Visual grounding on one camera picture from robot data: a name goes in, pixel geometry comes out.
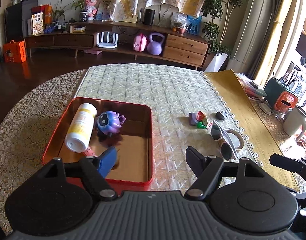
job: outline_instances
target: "plant pot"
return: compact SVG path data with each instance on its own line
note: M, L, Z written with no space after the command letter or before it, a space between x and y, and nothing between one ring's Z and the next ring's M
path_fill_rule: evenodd
M80 12L80 15L78 17L79 22L86 22L87 21L87 12L83 11Z
M58 26L58 21L56 21L56 22L52 22L52 25L55 27L55 29L57 29L57 26Z
M228 54L222 53L215 55L210 64L206 67L204 72L218 72L224 61L228 57Z

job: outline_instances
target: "sunglasses lens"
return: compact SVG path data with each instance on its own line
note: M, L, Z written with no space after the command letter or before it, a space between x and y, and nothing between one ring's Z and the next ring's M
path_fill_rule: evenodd
M211 129L211 135L212 138L217 141L218 139L220 139L221 137L221 131L220 128L217 125L212 125L212 129Z
M221 146L221 154L227 161L232 158L233 152L229 144L223 143Z

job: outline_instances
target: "orange gift bag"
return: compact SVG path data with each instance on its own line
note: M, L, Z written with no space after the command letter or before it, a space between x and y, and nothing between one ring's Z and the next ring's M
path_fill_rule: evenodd
M25 45L23 41L15 42L11 40L10 43L3 45L5 62L18 62L26 61Z

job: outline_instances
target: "drawer handle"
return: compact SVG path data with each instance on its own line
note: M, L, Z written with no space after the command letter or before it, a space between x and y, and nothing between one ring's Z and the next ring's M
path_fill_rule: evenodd
M189 58L189 57L190 57L190 56L183 55L183 54L180 54L180 56L182 56L182 57L187 57L187 58Z

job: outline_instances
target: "gray curtain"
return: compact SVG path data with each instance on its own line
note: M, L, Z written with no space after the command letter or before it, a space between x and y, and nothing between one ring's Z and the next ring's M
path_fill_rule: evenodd
M260 48L259 52L257 53L256 58L253 61L253 64L251 65L249 71L247 72L247 77L250 78L250 79L254 79L255 75L258 72L258 67L259 67L259 64L261 63L261 59L262 59L263 54L264 54L265 49L266 49L266 45L269 41L270 33L272 31L272 28L273 28L273 22L274 22L274 19L276 18L277 14L278 14L281 3L282 3L282 0L272 0L272 14L271 14L271 19L270 19L268 29L266 31L266 35L264 37L261 48Z

